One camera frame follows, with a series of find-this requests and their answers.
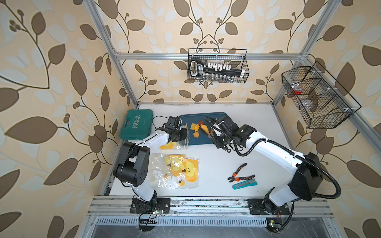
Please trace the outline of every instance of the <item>floor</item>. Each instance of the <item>floor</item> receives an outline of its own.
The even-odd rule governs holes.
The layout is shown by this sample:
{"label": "floor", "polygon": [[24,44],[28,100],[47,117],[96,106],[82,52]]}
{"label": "floor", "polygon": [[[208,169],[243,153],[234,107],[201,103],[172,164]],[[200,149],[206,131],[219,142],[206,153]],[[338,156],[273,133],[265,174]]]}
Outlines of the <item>floor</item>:
{"label": "floor", "polygon": [[[239,127],[248,124],[269,139],[289,147],[270,104],[142,104],[140,109],[152,109],[154,116],[225,112]],[[154,120],[157,127],[165,122],[166,119],[160,117]],[[151,153],[185,154],[186,157],[199,158],[199,186],[197,188],[167,189],[155,187],[155,184],[150,183],[158,196],[264,196],[272,187],[280,186],[291,178],[291,175],[281,166],[256,151],[246,157],[240,157],[234,151],[227,153],[223,149],[217,149],[213,144],[208,144],[192,145],[187,150],[158,149]],[[232,176],[243,163],[248,165],[239,172],[239,176],[255,174],[258,185],[234,190],[232,185],[237,182],[229,183],[227,178]],[[110,196],[126,195],[134,195],[134,193],[115,179]]]}

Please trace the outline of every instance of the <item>wire shelf basket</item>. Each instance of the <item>wire shelf basket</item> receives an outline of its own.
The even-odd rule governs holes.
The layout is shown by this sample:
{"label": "wire shelf basket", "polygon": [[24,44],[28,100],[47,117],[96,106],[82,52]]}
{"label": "wire shelf basket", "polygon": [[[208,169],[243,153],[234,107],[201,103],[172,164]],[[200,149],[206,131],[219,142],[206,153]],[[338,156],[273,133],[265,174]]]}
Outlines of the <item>wire shelf basket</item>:
{"label": "wire shelf basket", "polygon": [[200,83],[246,83],[250,73],[246,60],[247,50],[215,50],[188,49],[188,78],[194,78]]}
{"label": "wire shelf basket", "polygon": [[[324,79],[324,73],[334,86]],[[312,67],[300,66],[282,73],[282,84],[308,128],[335,128],[361,108],[359,102],[319,62]]]}

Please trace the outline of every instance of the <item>wire cutters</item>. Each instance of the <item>wire cutters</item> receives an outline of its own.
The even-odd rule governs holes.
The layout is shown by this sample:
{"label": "wire cutters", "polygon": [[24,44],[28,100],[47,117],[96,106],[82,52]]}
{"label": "wire cutters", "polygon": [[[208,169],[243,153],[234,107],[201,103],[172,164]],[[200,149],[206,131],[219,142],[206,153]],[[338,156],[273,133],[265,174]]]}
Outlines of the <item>wire cutters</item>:
{"label": "wire cutters", "polygon": [[251,175],[251,176],[249,176],[249,177],[238,177],[238,178],[236,178],[238,172],[239,172],[243,167],[245,167],[246,165],[247,165],[247,164],[244,163],[243,165],[239,166],[239,168],[237,169],[237,171],[235,171],[235,172],[233,173],[233,176],[227,178],[228,180],[230,180],[229,183],[231,183],[231,182],[233,182],[233,181],[237,181],[237,182],[238,182],[239,180],[250,180],[250,179],[253,179],[253,178],[255,177],[255,175]]}

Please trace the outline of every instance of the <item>mounting plate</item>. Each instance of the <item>mounting plate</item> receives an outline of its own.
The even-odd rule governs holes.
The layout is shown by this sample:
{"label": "mounting plate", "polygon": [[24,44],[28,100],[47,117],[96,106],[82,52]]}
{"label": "mounting plate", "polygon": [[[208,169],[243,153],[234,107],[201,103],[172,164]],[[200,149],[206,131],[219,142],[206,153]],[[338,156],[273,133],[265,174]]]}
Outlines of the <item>mounting plate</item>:
{"label": "mounting plate", "polygon": [[[249,206],[251,215],[268,215],[264,210],[262,204],[263,199],[251,198],[247,200],[247,205]],[[279,208],[279,215],[289,215],[290,211],[288,210],[287,203]]]}

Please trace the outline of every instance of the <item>plastic bag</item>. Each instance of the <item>plastic bag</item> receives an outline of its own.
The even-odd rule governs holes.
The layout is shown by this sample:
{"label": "plastic bag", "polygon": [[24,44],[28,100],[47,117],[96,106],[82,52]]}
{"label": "plastic bag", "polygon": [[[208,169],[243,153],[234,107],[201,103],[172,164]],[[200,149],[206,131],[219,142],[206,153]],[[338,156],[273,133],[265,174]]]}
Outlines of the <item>plastic bag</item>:
{"label": "plastic bag", "polygon": [[165,145],[160,146],[160,149],[162,150],[186,150],[188,149],[189,144],[189,130],[188,125],[185,124],[184,126],[181,126],[181,128],[185,128],[187,131],[187,137],[184,140],[178,141],[178,142],[168,142]]}
{"label": "plastic bag", "polygon": [[184,155],[152,155],[151,179],[159,188],[189,189],[199,186],[199,160]]}

